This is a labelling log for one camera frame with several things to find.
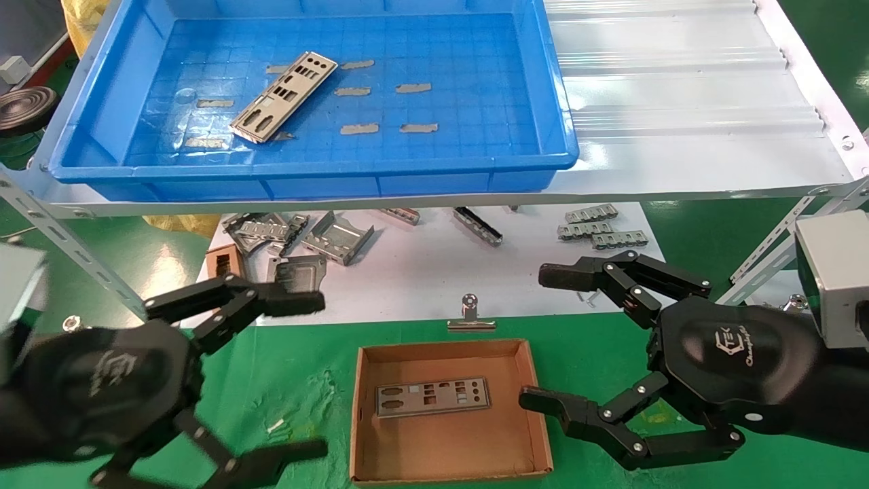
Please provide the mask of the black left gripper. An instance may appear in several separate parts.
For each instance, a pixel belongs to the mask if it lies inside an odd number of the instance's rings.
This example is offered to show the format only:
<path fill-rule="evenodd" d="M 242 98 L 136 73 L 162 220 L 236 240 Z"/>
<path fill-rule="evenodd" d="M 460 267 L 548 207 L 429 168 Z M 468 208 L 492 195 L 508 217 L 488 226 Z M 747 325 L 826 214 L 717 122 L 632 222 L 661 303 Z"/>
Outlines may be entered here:
<path fill-rule="evenodd" d="M 224 274 L 144 303 L 147 321 L 131 329 L 68 332 L 30 347 L 14 371 L 14 465 L 77 462 L 115 453 L 91 475 L 96 488 L 172 488 L 131 473 L 134 464 L 179 433 L 214 464 L 202 488 L 275 486 L 288 465 L 324 458 L 315 437 L 236 455 L 196 418 L 204 374 L 200 354 L 214 354 L 259 316 L 318 313 L 319 291 L 289 292 Z M 211 316 L 188 338 L 172 325 Z"/>

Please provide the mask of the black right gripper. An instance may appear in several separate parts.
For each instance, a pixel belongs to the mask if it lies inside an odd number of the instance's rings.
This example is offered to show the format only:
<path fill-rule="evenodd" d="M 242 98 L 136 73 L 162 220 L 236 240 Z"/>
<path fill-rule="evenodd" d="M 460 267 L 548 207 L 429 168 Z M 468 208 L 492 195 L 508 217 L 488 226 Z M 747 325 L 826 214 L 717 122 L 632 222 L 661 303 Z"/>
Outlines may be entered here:
<path fill-rule="evenodd" d="M 603 405 L 535 386 L 519 391 L 523 409 L 556 418 L 565 436 L 595 443 L 628 471 L 730 458 L 745 438 L 729 424 L 804 435 L 821 418 L 814 396 L 825 346 L 807 316 L 711 303 L 708 280 L 636 251 L 541 264 L 539 284 L 602 292 L 640 328 L 656 325 L 650 368 L 660 372 Z M 681 301 L 663 309 L 650 291 Z M 634 433 L 628 422 L 661 397 L 704 428 Z"/>

